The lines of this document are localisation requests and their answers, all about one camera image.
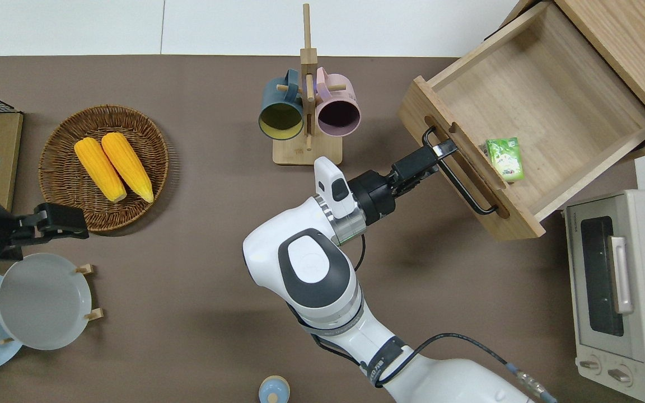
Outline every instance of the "small carton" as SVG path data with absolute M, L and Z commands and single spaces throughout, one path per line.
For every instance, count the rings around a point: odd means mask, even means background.
M 505 181 L 512 183 L 524 179 L 522 155 L 516 137 L 487 140 L 484 154 Z

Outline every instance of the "oven handle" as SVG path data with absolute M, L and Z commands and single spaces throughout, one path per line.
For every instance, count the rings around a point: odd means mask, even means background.
M 627 263 L 627 239 L 609 237 L 609 255 L 614 275 L 611 276 L 611 291 L 614 295 L 614 309 L 617 313 L 634 312 L 632 292 L 629 285 L 629 265 Z

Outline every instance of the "woven tray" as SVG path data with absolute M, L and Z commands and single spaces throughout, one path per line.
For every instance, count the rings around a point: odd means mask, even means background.
M 153 185 L 153 202 L 169 174 L 169 149 L 151 119 L 128 107 L 100 105 L 68 117 L 49 136 L 39 159 L 39 186 L 47 202 L 79 207 L 90 232 L 120 229 L 143 216 L 148 203 L 126 186 L 126 197 L 110 202 L 94 184 L 74 153 L 84 137 L 96 140 L 112 131 L 126 137 Z

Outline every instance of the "wooden drawer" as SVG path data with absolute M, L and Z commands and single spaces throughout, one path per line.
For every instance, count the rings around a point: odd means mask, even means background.
M 573 24 L 541 2 L 432 79 L 414 80 L 399 116 L 422 144 L 437 127 L 448 165 L 498 240 L 540 237 L 540 221 L 645 140 L 645 107 Z M 506 183 L 478 146 L 519 138 L 525 179 Z

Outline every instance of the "brown table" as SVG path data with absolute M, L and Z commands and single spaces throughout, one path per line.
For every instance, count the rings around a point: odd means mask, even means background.
M 345 139 L 341 168 L 383 174 L 417 145 L 396 117 L 419 74 L 452 59 L 321 57 L 355 85 L 363 122 Z M 140 222 L 89 240 L 29 247 L 92 263 L 106 316 L 53 352 L 22 348 L 0 367 L 0 401 L 256 401 L 273 373 L 293 402 L 392 401 L 360 370 L 318 349 L 287 307 L 254 285 L 241 243 L 256 226 L 314 191 L 312 168 L 272 163 L 258 129 L 259 96 L 297 57 L 0 57 L 0 97 L 23 110 L 15 213 L 43 201 L 36 164 L 64 118 L 102 103 L 156 122 L 171 146 L 171 175 Z M 635 187 L 632 163 L 607 171 L 583 196 Z M 428 179 L 368 230 L 358 272 L 376 316 L 417 346 L 462 332 L 541 380 L 560 401 L 634 401 L 576 373 L 563 220 L 552 214 L 535 240 L 495 242 L 443 183 Z M 359 241 L 343 250 L 356 261 Z M 0 265 L 0 272 L 5 270 Z M 429 357 L 495 360 L 462 341 Z

